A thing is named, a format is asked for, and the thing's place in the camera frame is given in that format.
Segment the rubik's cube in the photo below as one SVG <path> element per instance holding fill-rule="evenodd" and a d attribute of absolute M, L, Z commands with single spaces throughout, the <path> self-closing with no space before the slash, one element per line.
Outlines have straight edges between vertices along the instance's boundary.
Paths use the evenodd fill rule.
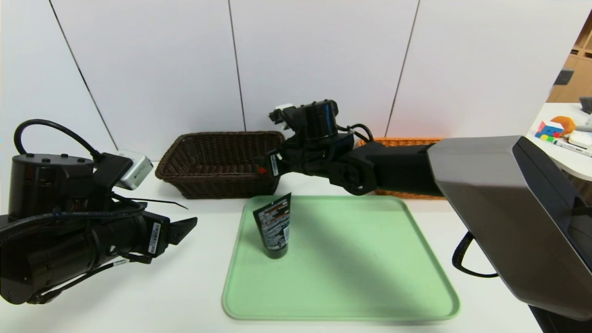
<path fill-rule="evenodd" d="M 535 136 L 545 141 L 553 142 L 563 133 L 563 125 L 552 121 L 542 121 Z"/>

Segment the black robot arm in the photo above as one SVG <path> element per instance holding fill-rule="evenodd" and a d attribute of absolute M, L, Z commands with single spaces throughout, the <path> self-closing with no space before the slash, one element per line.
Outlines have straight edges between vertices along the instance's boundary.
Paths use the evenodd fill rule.
<path fill-rule="evenodd" d="M 21 135 L 34 124 L 66 133 L 93 159 L 28 153 Z M 25 121 L 14 141 L 20 155 L 12 159 L 8 214 L 0 216 L 0 294 L 10 303 L 45 304 L 115 265 L 150 264 L 197 223 L 195 217 L 171 222 L 145 211 L 146 203 L 113 193 L 122 179 L 138 185 L 152 168 L 147 159 L 99 153 L 47 120 Z"/>
<path fill-rule="evenodd" d="M 354 195 L 444 196 L 469 230 L 453 256 L 456 268 L 498 276 L 462 267 L 475 239 L 544 333 L 592 332 L 592 207 L 536 145 L 514 136 L 385 147 L 368 130 L 338 126 L 336 114 L 331 100 L 276 108 L 270 118 L 295 135 L 261 157 L 259 173 L 320 176 Z M 354 136 L 366 143 L 355 148 Z"/>
<path fill-rule="evenodd" d="M 379 188 L 443 196 L 427 157 L 431 145 L 385 147 L 374 142 L 372 133 L 361 124 L 338 126 L 337 113 L 337 104 L 332 100 L 278 107 L 269 115 L 270 119 L 293 129 L 295 135 L 261 158 L 260 172 L 273 177 L 288 172 L 324 177 L 354 195 Z M 363 127 L 367 137 L 354 132 L 356 127 Z M 366 144 L 354 149 L 354 136 Z"/>

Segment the tabletop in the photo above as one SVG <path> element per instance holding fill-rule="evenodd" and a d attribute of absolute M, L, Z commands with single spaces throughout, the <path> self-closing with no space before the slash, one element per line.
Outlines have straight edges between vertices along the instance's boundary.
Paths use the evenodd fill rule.
<path fill-rule="evenodd" d="M 65 291 L 47 305 L 11 305 L 0 300 L 0 333 L 5 332 L 390 332 L 540 333 L 528 306 L 499 278 L 477 278 L 457 271 L 452 253 L 466 228 L 445 200 L 406 200 L 417 224 L 461 300 L 460 314 L 432 323 L 253 322 L 228 317 L 221 305 L 227 270 L 246 199 L 185 200 L 173 186 L 151 173 L 134 198 L 174 200 L 186 205 L 150 203 L 148 211 L 172 221 L 197 216 L 195 229 L 150 265 L 130 263 L 104 271 Z M 349 195 L 325 179 L 301 174 L 282 177 L 277 194 Z M 473 243 L 465 265 L 492 273 Z"/>
<path fill-rule="evenodd" d="M 584 125 L 588 114 L 581 111 L 581 107 L 580 103 L 545 103 L 526 137 L 549 155 L 561 169 L 580 179 L 592 181 L 592 158 L 535 137 L 540 123 L 550 121 L 556 116 L 571 117 L 576 125 Z"/>

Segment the wooden shelf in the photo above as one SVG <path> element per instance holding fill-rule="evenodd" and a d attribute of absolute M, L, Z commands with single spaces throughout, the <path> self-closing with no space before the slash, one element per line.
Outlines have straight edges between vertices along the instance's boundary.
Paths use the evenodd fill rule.
<path fill-rule="evenodd" d="M 577 103 L 582 96 L 592 96 L 592 12 L 571 48 L 565 68 L 574 70 L 568 85 L 553 87 L 547 102 Z"/>

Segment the barcode sticker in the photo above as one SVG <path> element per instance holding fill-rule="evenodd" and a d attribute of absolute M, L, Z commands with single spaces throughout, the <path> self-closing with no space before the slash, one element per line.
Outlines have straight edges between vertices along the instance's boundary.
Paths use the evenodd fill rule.
<path fill-rule="evenodd" d="M 290 238 L 290 226 L 284 228 L 284 238 L 286 239 L 286 244 L 288 243 L 288 238 Z"/>
<path fill-rule="evenodd" d="M 158 246 L 158 237 L 160 236 L 160 223 L 155 223 L 152 226 L 152 236 L 150 237 L 150 245 L 148 246 L 148 252 L 155 254 L 156 247 Z"/>
<path fill-rule="evenodd" d="M 128 262 L 130 262 L 129 259 L 118 260 L 118 261 L 113 262 L 113 267 L 119 266 L 119 265 L 123 265 L 123 264 L 127 264 Z"/>
<path fill-rule="evenodd" d="M 275 160 L 275 155 L 271 155 L 269 158 L 271 159 L 271 170 L 274 172 L 274 177 L 275 177 L 275 176 L 279 175 L 278 163 Z"/>

